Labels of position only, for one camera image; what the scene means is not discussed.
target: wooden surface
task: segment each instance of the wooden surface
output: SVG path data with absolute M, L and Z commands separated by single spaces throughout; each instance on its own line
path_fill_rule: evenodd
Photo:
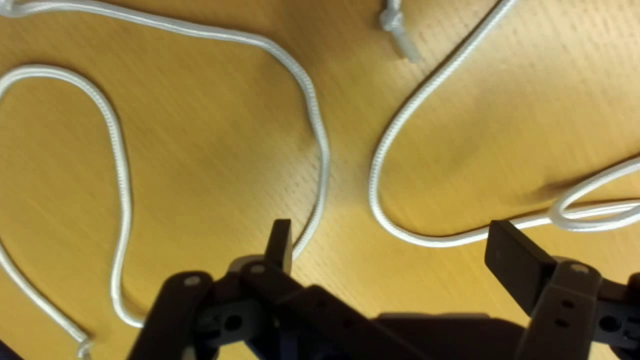
M 481 243 L 411 248 L 366 206 L 367 164 L 386 122 L 492 0 L 403 3 L 424 63 L 397 57 L 378 29 L 378 0 L 129 5 L 267 33 L 314 78 L 333 161 L 327 209 L 296 277 L 369 315 L 489 311 L 525 322 L 483 267 Z M 638 153 L 638 17 L 634 0 L 515 3 L 397 137 L 382 180 L 389 216 L 430 233 L 483 226 L 545 208 L 575 180 Z M 141 309 L 178 269 L 221 275 L 231 257 L 261 251 L 274 217 L 291 217 L 296 231 L 304 224 L 316 146 L 296 83 L 264 52 L 85 14 L 0 19 L 0 70 L 32 61 L 88 76 L 119 114 L 135 202 L 124 286 Z M 33 80 L 1 97 L 0 118 L 3 243 L 95 335 L 93 357 L 124 357 L 135 330 L 116 320 L 108 300 L 117 208 L 97 111 L 77 89 Z M 631 176 L 592 200 L 629 198 L 638 188 Z M 638 226 L 527 233 L 620 281 L 638 269 Z M 33 360 L 74 356 L 76 344 L 3 273 L 0 293 L 1 339 Z

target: wood grain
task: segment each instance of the wood grain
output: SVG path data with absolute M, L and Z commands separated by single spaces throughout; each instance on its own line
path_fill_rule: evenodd
M 296 275 L 366 313 L 524 313 L 481 263 L 481 243 L 420 250 L 387 235 L 366 206 L 371 150 L 389 116 L 492 5 L 407 1 L 424 63 L 397 57 L 378 29 L 379 1 L 138 0 L 134 5 L 271 36 L 309 71 L 333 152 L 324 222 Z M 545 208 L 596 169 L 638 153 L 640 67 L 631 0 L 519 1 L 403 128 L 382 200 L 430 233 Z M 161 280 L 220 275 L 261 251 L 270 222 L 299 229 L 317 153 L 296 83 L 271 57 L 236 43 L 161 33 L 88 14 L 0 19 L 0 70 L 46 61 L 93 80 L 116 105 L 134 180 L 124 286 L 148 307 Z M 116 188 L 91 104 L 55 81 L 24 81 L 0 101 L 0 233 L 24 271 L 95 335 L 93 357 L 124 357 L 135 335 L 108 300 Z M 629 198 L 638 178 L 592 200 Z M 553 253 L 614 280 L 638 269 L 640 229 L 527 231 Z M 0 338 L 26 357 L 70 357 L 76 344 L 0 275 Z

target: white cable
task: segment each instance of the white cable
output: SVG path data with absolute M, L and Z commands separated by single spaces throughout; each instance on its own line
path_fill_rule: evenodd
M 411 118 L 411 114 L 421 105 L 421 101 L 432 96 L 473 52 L 473 47 L 486 37 L 486 33 L 508 14 L 508 10 L 513 5 L 515 0 L 500 0 L 486 17 L 475 25 L 475 29 L 454 50 L 454 54 L 437 65 L 437 70 L 403 101 L 403 105 L 397 109 L 397 114 L 389 119 L 386 132 L 382 133 L 378 147 L 371 158 L 369 168 L 369 182 L 367 182 L 367 203 L 378 220 L 378 224 L 389 231 L 391 235 L 424 248 L 454 248 L 454 245 L 466 245 L 471 241 L 486 239 L 487 227 L 475 227 L 459 233 L 450 235 L 428 235 L 428 233 L 415 233 L 409 231 L 397 224 L 393 224 L 382 203 L 379 203 L 379 176 L 383 168 L 383 159 L 387 150 L 391 147 L 393 140 L 397 137 L 399 130 L 406 126 L 406 122 Z M 640 169 L 640 158 L 622 161 L 614 168 L 604 169 L 602 173 L 596 173 L 572 190 L 567 190 L 552 208 L 549 212 L 531 213 L 513 217 L 511 222 L 518 227 L 533 227 L 544 224 L 556 224 L 563 229 L 572 231 L 604 231 L 627 226 L 631 222 L 640 220 L 640 202 L 638 200 L 625 200 L 625 202 L 600 202 L 592 206 L 579 206 L 567 209 L 569 203 L 574 203 L 583 193 L 600 188 L 606 182 L 611 182 L 620 176 L 631 173 Z
M 421 61 L 415 42 L 407 36 L 403 27 L 403 14 L 399 8 L 399 0 L 386 0 L 386 8 L 379 11 L 379 25 L 387 31 L 403 57 L 409 61 Z
M 329 147 L 324 132 L 324 122 L 319 116 L 319 105 L 317 105 L 317 96 L 316 87 L 306 73 L 306 70 L 276 42 L 270 37 L 250 33 L 250 31 L 238 31 L 238 29 L 227 29 L 227 27 L 218 27 L 218 25 L 204 25 L 204 24 L 194 24 L 194 21 L 184 21 L 176 17 L 165 17 L 165 16 L 155 16 L 155 14 L 145 14 L 122 5 L 112 5 L 104 1 L 71 1 L 71 0 L 36 0 L 36 1 L 26 1 L 26 3 L 14 3 L 11 0 L 0 0 L 0 16 L 9 16 L 9 17 L 22 17 L 22 16 L 32 16 L 32 14 L 41 14 L 41 11 L 85 11 L 85 14 L 95 14 L 95 16 L 106 16 L 106 17 L 116 17 L 122 21 L 131 21 L 140 25 L 150 25 L 155 29 L 179 33 L 179 36 L 192 36 L 192 37 L 204 37 L 204 40 L 220 40 L 220 42 L 238 42 L 246 45 L 259 47 L 267 54 L 271 54 L 298 81 L 304 101 L 306 101 L 306 114 L 309 119 L 309 126 L 314 130 L 314 137 L 317 142 L 319 150 L 319 172 L 317 172 L 317 191 L 314 200 L 314 208 L 309 212 L 309 217 L 306 220 L 296 243 L 294 243 L 294 256 L 298 257 L 307 241 L 312 239 L 321 212 L 324 212 L 324 202 L 325 202 L 325 191 L 327 191 L 327 172 L 329 172 Z M 112 262 L 112 275 L 109 275 L 109 293 L 112 293 L 112 304 L 116 313 L 129 325 L 141 327 L 141 317 L 134 315 L 122 296 L 122 266 L 124 266 L 124 256 L 128 248 L 128 231 L 119 231 L 117 245 L 116 245 L 116 256 Z
M 99 109 L 104 126 L 108 130 L 113 164 L 116 164 L 116 180 L 117 180 L 117 193 L 119 193 L 119 238 L 128 238 L 129 233 L 129 220 L 131 220 L 131 200 L 129 200 L 129 180 L 128 180 L 128 159 L 124 152 L 122 132 L 116 118 L 116 111 L 112 109 L 106 96 L 85 78 L 63 70 L 55 65 L 20 65 L 11 71 L 3 73 L 0 78 L 0 97 L 5 93 L 9 86 L 14 86 L 20 80 L 28 78 L 49 78 L 68 81 L 76 87 L 80 87 Z M 11 262 L 9 253 L 0 241 L 0 266 L 3 271 L 16 281 L 16 286 L 44 311 L 47 313 L 59 327 L 63 327 L 76 341 L 77 341 L 77 357 L 88 360 L 89 354 L 89 335 L 74 324 L 66 313 L 62 313 L 46 296 L 41 296 L 18 269 L 18 266 Z

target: wooden table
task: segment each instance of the wooden table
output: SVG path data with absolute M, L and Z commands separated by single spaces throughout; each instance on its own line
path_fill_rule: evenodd
M 266 33 L 314 78 L 332 183 L 296 277 L 324 284 L 369 315 L 489 311 L 525 322 L 483 267 L 483 243 L 407 245 L 386 233 L 366 203 L 369 158 L 386 122 L 492 0 L 406 1 L 424 63 L 393 52 L 375 21 L 378 0 L 129 5 Z M 631 0 L 515 3 L 403 128 L 383 168 L 387 213 L 417 231 L 459 231 L 547 208 L 574 182 L 634 156 L 638 17 Z M 88 76 L 119 114 L 135 202 L 124 286 L 140 309 L 173 271 L 220 277 L 231 257 L 261 251 L 274 217 L 301 227 L 317 152 L 294 80 L 267 54 L 88 14 L 0 19 L 0 70 L 33 61 Z M 66 83 L 32 80 L 1 97 L 0 118 L 3 243 L 38 287 L 95 335 L 93 357 L 124 357 L 135 330 L 119 324 L 108 298 L 117 198 L 97 111 Z M 638 188 L 631 176 L 590 200 L 629 198 Z M 638 226 L 527 233 L 620 281 L 638 269 Z M 3 273 L 0 289 L 3 341 L 26 357 L 74 356 L 68 333 Z M 238 347 L 227 354 L 250 357 Z

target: white cord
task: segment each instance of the white cord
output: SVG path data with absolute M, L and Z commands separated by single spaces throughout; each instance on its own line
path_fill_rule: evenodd
M 76 87 L 80 87 L 99 109 L 102 119 L 108 130 L 108 137 L 112 143 L 112 153 L 116 161 L 116 178 L 117 178 L 117 193 L 119 193 L 119 238 L 128 238 L 129 231 L 129 220 L 131 220 L 131 200 L 129 200 L 129 180 L 128 180 L 128 161 L 126 152 L 122 143 L 122 133 L 117 126 L 116 111 L 112 109 L 106 96 L 85 78 L 53 65 L 20 65 L 11 71 L 3 73 L 0 78 L 0 97 L 5 93 L 9 86 L 14 86 L 20 80 L 28 78 L 49 78 L 68 81 Z M 3 271 L 16 281 L 16 286 L 41 309 L 46 311 L 59 327 L 63 327 L 76 341 L 77 341 L 77 357 L 88 360 L 89 354 L 89 335 L 74 324 L 66 313 L 62 313 L 46 296 L 41 296 L 18 269 L 18 266 L 11 262 L 9 253 L 5 251 L 3 243 L 0 241 L 0 266 Z
M 421 101 L 432 96 L 473 52 L 473 47 L 486 37 L 486 33 L 508 14 L 508 10 L 513 5 L 515 0 L 500 0 L 486 17 L 475 25 L 475 29 L 458 45 L 458 50 L 441 63 L 437 70 L 406 100 L 406 104 L 399 108 L 399 111 L 389 119 L 386 132 L 382 133 L 378 147 L 371 158 L 369 168 L 369 182 L 367 182 L 367 203 L 378 220 L 378 224 L 389 231 L 391 235 L 424 248 L 454 248 L 454 245 L 466 245 L 471 241 L 486 239 L 487 227 L 475 227 L 459 233 L 450 235 L 428 235 L 428 233 L 415 233 L 406 227 L 399 227 L 393 224 L 379 203 L 379 176 L 383 168 L 383 159 L 387 150 L 391 147 L 393 140 L 406 126 L 406 122 L 411 118 L 411 114 L 421 105 Z M 614 168 L 604 169 L 602 173 L 596 173 L 577 185 L 569 188 L 552 208 L 549 212 L 531 213 L 513 217 L 511 222 L 518 227 L 533 227 L 544 224 L 556 224 L 563 229 L 572 231 L 604 231 L 627 226 L 631 222 L 640 220 L 640 202 L 627 200 L 627 202 L 600 202 L 592 206 L 579 206 L 567 209 L 569 203 L 574 203 L 583 193 L 600 188 L 606 182 L 611 182 L 620 176 L 631 173 L 640 169 L 640 158 L 622 161 Z
M 319 173 L 317 173 L 317 191 L 314 200 L 314 208 L 309 212 L 307 222 L 304 224 L 296 243 L 294 243 L 294 256 L 298 257 L 307 241 L 312 239 L 321 212 L 325 203 L 325 191 L 327 191 L 327 172 L 329 172 L 329 147 L 324 132 L 324 122 L 319 116 L 319 105 L 317 105 L 317 96 L 316 87 L 306 73 L 306 70 L 276 42 L 270 37 L 250 33 L 250 31 L 238 31 L 238 29 L 227 29 L 227 27 L 218 27 L 218 25 L 204 25 L 204 24 L 192 24 L 176 17 L 165 17 L 165 16 L 155 16 L 155 14 L 145 14 L 122 5 L 112 5 L 104 1 L 71 1 L 71 0 L 36 0 L 36 1 L 26 1 L 26 3 L 14 3 L 11 0 L 0 0 L 0 16 L 7 17 L 22 17 L 22 16 L 32 16 L 32 14 L 41 14 L 41 11 L 85 11 L 85 14 L 95 14 L 95 16 L 106 16 L 106 17 L 116 17 L 122 21 L 131 21 L 140 25 L 150 25 L 155 29 L 171 31 L 171 33 L 181 33 L 181 36 L 192 36 L 192 37 L 205 37 L 205 40 L 220 40 L 220 42 L 238 42 L 246 45 L 259 47 L 267 54 L 271 54 L 298 81 L 304 101 L 306 101 L 306 114 L 309 119 L 309 126 L 314 130 L 314 137 L 317 142 L 319 150 Z M 112 260 L 112 273 L 109 273 L 109 296 L 116 313 L 119 320 L 134 327 L 141 327 L 141 317 L 134 315 L 122 296 L 122 266 L 124 266 L 124 256 L 128 248 L 128 233 L 129 233 L 129 213 L 122 217 L 122 227 L 117 235 L 117 245 L 116 253 Z

